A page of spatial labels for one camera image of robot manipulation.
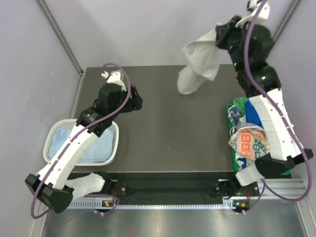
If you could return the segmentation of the white grey cloth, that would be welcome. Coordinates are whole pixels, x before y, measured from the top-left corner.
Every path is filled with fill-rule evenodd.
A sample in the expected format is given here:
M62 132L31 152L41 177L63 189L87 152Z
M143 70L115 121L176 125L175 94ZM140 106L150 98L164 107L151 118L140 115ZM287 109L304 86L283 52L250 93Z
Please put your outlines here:
M179 93L192 94L204 82L215 80L221 64L221 50L215 45L216 36L213 28L182 48L188 63L178 74Z

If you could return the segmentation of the light blue towel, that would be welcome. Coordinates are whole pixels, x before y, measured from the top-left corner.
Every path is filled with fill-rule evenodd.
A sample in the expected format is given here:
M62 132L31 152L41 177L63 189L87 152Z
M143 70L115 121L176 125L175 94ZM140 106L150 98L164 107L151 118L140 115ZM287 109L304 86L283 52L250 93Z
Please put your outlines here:
M71 133L71 129L59 128L56 130L50 146L48 148L47 158L51 160L61 146L65 143ZM114 135L112 129L107 128L100 138L98 138L78 160L78 163L93 163L107 161L113 152Z

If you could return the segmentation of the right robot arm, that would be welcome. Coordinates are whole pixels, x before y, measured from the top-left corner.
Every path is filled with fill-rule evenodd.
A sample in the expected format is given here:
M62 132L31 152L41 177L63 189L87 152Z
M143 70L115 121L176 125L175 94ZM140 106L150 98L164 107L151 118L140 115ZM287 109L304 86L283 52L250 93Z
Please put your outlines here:
M240 196L250 184L287 172L314 154L298 141L283 103L278 75L266 62L274 45L270 31L239 15L215 30L215 45L228 51L238 83L258 113L270 146L266 155L236 173L230 188Z

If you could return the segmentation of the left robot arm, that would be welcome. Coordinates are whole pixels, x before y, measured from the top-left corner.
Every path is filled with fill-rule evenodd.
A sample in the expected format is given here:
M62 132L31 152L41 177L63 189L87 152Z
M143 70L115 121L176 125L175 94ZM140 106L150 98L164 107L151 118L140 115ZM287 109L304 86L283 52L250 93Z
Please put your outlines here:
M112 184L101 172L70 180L68 177L79 159L109 128L120 113L142 108L143 99L136 86L126 90L116 83L107 83L99 90L93 106L82 111L69 137L53 159L37 174L29 174L25 184L34 196L50 210L59 214L70 203L92 193L108 195Z

